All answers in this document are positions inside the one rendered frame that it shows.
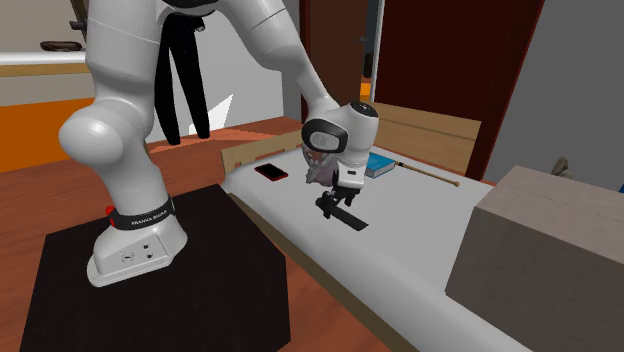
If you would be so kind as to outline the thin wooden stick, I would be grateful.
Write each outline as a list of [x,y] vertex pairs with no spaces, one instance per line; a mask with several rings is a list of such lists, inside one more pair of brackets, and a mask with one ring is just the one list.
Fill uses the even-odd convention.
[[394,163],[395,163],[395,165],[396,165],[396,166],[403,167],[403,168],[409,169],[409,170],[411,170],[411,171],[415,171],[415,172],[417,172],[417,173],[420,173],[420,174],[426,175],[426,176],[428,176],[428,177],[435,178],[435,179],[437,179],[437,180],[440,180],[440,181],[443,181],[443,182],[449,183],[449,184],[451,184],[451,185],[454,185],[455,187],[459,187],[459,186],[460,186],[460,182],[459,182],[459,181],[450,180],[450,179],[448,179],[448,178],[445,178],[445,177],[442,177],[442,176],[439,176],[439,175],[436,175],[436,174],[433,174],[433,173],[427,172],[427,171],[425,171],[425,170],[422,170],[422,169],[419,169],[419,168],[416,168],[416,167],[413,167],[413,166],[407,165],[407,164],[405,164],[405,163],[403,163],[403,162],[395,161]]

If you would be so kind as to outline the blue book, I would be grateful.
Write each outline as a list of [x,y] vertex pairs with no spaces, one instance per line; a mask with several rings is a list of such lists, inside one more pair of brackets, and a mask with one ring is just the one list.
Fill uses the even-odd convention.
[[388,157],[370,152],[368,162],[367,162],[367,167],[365,170],[365,175],[370,178],[377,178],[381,176],[382,174],[392,170],[394,167],[395,167],[394,160]]

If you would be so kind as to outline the white bed with wooden frame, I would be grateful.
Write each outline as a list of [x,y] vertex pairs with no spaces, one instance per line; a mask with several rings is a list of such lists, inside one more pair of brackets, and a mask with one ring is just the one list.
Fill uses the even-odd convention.
[[315,204],[323,189],[306,182],[298,149],[260,156],[286,178],[270,181],[249,163],[230,171],[224,188],[302,267],[328,274],[418,352],[530,352],[445,292],[472,210],[488,186],[409,160],[402,162],[460,186],[403,167],[368,178],[378,123],[375,111],[357,102],[309,119],[302,130],[308,146],[336,154],[341,184],[359,188],[348,212],[368,224],[362,231],[323,215]]

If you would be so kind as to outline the pink grey plush toy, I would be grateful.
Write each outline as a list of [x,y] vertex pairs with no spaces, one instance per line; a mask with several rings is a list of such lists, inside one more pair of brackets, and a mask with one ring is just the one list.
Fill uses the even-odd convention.
[[314,151],[305,144],[302,145],[302,152],[308,164],[306,182],[331,187],[333,174],[337,168],[336,154]]

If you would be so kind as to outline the grey brown box cabinet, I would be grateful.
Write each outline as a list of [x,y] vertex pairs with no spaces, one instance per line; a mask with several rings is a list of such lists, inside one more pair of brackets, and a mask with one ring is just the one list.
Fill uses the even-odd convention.
[[446,293],[533,352],[624,352],[624,194],[514,167],[474,207]]

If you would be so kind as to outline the black robot stand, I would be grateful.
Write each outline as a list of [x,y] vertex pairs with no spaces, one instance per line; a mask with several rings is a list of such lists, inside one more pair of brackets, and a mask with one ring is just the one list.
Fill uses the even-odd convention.
[[102,288],[87,261],[105,218],[49,234],[20,352],[277,352],[290,339],[284,255],[219,185],[173,203],[188,242]]

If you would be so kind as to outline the red and black phone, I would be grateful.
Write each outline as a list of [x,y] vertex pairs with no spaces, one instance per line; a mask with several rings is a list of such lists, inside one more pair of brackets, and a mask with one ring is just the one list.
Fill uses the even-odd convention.
[[273,182],[284,179],[288,176],[287,172],[278,168],[272,163],[265,163],[265,164],[256,166],[254,170]]

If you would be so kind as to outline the black remote control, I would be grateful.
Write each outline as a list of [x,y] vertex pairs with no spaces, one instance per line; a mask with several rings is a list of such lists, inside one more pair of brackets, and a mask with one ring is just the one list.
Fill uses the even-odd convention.
[[356,231],[362,231],[368,224],[342,208],[335,207],[326,213],[327,218],[334,217]]

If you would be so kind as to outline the dark red door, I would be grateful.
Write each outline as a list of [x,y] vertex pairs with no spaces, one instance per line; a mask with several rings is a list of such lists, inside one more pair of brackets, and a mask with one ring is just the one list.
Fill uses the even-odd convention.
[[545,0],[384,0],[378,103],[476,120],[483,178]]

